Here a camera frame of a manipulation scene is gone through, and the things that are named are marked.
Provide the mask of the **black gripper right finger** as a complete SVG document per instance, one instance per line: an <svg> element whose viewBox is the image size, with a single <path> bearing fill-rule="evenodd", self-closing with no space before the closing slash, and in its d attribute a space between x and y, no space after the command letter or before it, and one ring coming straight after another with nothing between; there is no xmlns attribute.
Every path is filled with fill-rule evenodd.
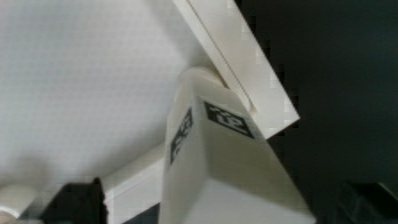
<svg viewBox="0 0 398 224"><path fill-rule="evenodd" d="M345 182L338 209L350 224L398 224L398 184Z"/></svg>

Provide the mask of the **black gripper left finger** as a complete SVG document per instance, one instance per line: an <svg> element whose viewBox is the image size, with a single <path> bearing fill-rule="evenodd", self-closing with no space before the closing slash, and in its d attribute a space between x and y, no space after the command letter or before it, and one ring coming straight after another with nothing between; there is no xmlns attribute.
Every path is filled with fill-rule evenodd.
<svg viewBox="0 0 398 224"><path fill-rule="evenodd" d="M107 224L101 180L69 183L46 206L39 219L44 224Z"/></svg>

